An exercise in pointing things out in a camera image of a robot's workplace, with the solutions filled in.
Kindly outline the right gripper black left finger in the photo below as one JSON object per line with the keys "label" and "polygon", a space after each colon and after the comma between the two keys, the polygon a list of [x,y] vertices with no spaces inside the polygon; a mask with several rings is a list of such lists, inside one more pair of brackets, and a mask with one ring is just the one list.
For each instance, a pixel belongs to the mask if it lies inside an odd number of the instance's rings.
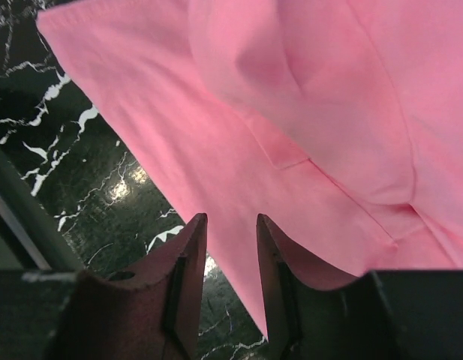
{"label": "right gripper black left finger", "polygon": [[46,359],[192,359],[207,244],[206,214],[103,279],[77,275]]}

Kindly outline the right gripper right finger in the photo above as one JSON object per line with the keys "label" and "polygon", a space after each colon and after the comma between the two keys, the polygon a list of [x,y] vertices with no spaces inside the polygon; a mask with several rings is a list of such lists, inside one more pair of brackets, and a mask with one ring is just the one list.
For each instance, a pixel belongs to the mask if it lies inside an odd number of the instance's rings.
{"label": "right gripper right finger", "polygon": [[264,214],[257,253],[271,359],[405,359],[371,275],[306,255]]}

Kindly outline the pink t-shirt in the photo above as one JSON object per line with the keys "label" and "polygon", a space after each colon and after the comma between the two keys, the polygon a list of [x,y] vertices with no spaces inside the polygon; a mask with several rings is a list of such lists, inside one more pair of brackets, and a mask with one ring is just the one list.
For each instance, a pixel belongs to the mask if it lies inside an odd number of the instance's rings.
{"label": "pink t-shirt", "polygon": [[73,1],[37,27],[266,330],[256,222],[332,272],[463,269],[463,1]]}

